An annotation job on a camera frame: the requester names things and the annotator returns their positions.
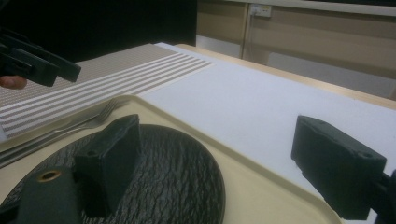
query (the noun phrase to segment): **finger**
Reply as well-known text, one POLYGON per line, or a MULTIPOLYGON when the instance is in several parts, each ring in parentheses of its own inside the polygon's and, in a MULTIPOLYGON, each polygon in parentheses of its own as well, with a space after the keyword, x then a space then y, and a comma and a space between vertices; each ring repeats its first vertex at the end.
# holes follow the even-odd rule
POLYGON ((12 90, 21 90, 27 84, 27 80, 20 76, 4 76, 0 77, 0 86, 12 90))

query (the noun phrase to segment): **black round mat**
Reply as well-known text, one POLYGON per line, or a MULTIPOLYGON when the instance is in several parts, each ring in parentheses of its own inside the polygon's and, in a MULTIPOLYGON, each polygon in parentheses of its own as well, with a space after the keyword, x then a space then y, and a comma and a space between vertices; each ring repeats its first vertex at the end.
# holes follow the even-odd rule
MULTIPOLYGON (((24 180, 51 166, 74 165, 73 156, 95 134, 60 149, 41 162, 9 195, 3 204, 20 198, 24 180)), ((117 212, 84 223, 180 223, 219 224, 225 208, 220 169, 207 149, 194 138, 174 129, 140 125, 140 160, 134 180, 117 212)))

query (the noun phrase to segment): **table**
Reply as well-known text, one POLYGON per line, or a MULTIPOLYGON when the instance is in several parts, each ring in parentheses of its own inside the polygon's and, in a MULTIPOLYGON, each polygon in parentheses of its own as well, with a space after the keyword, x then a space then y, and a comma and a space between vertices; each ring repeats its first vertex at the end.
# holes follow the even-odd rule
MULTIPOLYGON (((327 121, 381 153, 389 159, 385 173, 396 168, 395 102, 203 49, 164 43, 156 48, 205 66, 147 90, 117 94, 137 94, 303 189, 318 195, 290 158, 298 115, 327 121)), ((42 153, 32 157, 40 159, 42 153)), ((368 221, 346 223, 373 223, 374 218, 372 213, 368 221)))

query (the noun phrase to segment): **silver utensil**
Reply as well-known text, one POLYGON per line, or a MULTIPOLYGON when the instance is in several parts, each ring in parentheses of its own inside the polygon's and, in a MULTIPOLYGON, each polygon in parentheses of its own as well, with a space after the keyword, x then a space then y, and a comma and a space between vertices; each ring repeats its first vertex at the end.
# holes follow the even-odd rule
POLYGON ((40 148, 46 147, 49 144, 72 133, 76 133, 84 129, 93 129, 99 127, 105 122, 105 120, 108 118, 111 112, 113 112, 114 108, 116 108, 117 105, 118 101, 116 99, 112 99, 107 103, 105 108, 103 108, 99 114, 92 115, 84 119, 83 121, 72 125, 65 125, 60 129, 45 133, 44 135, 34 138, 21 145, 12 147, 4 152, 0 152, 0 168, 7 166, 14 161, 20 160, 21 158, 38 151, 40 148))

